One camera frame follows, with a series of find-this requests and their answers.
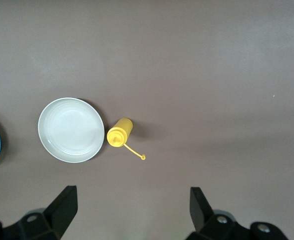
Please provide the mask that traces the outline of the yellow mustard squeeze bottle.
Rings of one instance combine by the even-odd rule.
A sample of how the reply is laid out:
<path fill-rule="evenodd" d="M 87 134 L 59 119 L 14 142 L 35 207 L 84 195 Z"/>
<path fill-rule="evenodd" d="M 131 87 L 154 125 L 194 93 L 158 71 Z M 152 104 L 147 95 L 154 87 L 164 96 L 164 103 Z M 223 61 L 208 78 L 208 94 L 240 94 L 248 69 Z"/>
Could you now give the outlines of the yellow mustard squeeze bottle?
<path fill-rule="evenodd" d="M 107 141 L 114 148 L 125 147 L 130 152 L 138 156 L 141 160 L 146 160 L 144 154 L 139 154 L 127 145 L 127 141 L 133 130 L 133 122 L 129 118 L 121 118 L 107 133 Z"/>

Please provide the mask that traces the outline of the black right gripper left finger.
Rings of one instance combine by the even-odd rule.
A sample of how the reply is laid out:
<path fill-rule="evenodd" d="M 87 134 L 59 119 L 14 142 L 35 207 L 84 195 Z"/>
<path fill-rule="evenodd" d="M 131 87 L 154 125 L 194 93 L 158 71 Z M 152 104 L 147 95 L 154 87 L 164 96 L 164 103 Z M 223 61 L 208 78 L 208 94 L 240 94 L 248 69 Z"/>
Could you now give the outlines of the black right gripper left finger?
<path fill-rule="evenodd" d="M 69 185 L 42 212 L 32 212 L 3 227 L 0 240 L 61 240 L 77 213 L 77 187 Z"/>

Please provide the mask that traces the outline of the beige plate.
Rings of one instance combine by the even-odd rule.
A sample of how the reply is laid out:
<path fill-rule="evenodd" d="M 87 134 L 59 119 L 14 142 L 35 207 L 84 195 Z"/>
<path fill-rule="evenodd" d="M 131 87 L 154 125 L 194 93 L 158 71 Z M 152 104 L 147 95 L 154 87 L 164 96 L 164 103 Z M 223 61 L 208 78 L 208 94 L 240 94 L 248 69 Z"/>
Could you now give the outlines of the beige plate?
<path fill-rule="evenodd" d="M 97 110 L 78 98 L 50 102 L 41 112 L 38 136 L 46 151 L 65 163 L 82 163 L 102 148 L 104 124 Z"/>

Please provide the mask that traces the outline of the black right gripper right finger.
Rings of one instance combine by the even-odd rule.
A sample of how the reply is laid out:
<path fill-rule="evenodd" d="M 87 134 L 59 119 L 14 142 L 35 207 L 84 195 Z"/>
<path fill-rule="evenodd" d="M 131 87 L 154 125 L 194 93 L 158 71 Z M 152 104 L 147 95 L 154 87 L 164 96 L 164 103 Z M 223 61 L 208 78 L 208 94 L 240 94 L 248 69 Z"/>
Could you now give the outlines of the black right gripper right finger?
<path fill-rule="evenodd" d="M 189 210 L 195 231 L 185 240 L 288 240 L 271 223 L 256 221 L 245 228 L 228 212 L 213 211 L 199 187 L 190 188 Z"/>

